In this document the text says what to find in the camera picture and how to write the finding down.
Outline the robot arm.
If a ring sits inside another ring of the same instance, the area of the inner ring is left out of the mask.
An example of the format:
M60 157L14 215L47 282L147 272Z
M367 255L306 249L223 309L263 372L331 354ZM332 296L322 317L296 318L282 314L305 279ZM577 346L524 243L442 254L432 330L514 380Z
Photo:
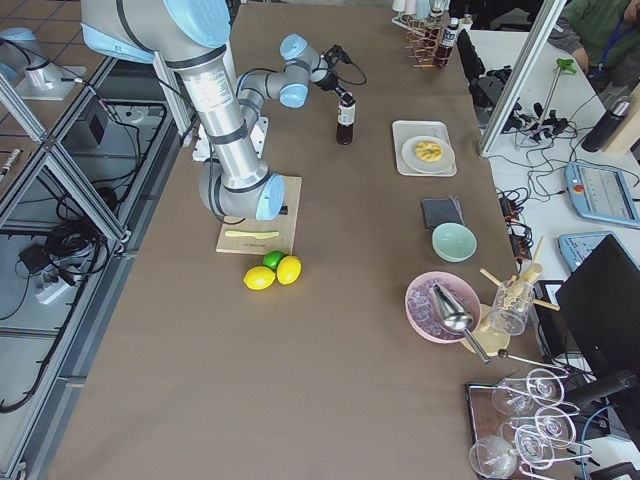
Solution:
M85 73L83 66L55 64L27 28L1 32L1 76L24 100L62 101Z
M279 215L284 179L259 159L250 138L266 101L300 108L314 83L354 103L335 72L349 56L338 46L318 53L297 34L281 43L282 71L249 73L232 84L224 64L231 20L223 1L84 1L81 14L92 50L147 64L161 55L181 77L215 155L199 186L215 215L259 221Z

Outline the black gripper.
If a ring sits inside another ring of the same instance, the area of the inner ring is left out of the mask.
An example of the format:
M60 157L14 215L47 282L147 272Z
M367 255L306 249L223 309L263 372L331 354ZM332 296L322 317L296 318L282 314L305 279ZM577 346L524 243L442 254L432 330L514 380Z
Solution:
M339 97L339 105L354 105L352 93L340 83L338 75L330 67L318 67L313 70L313 83L323 91L334 92Z

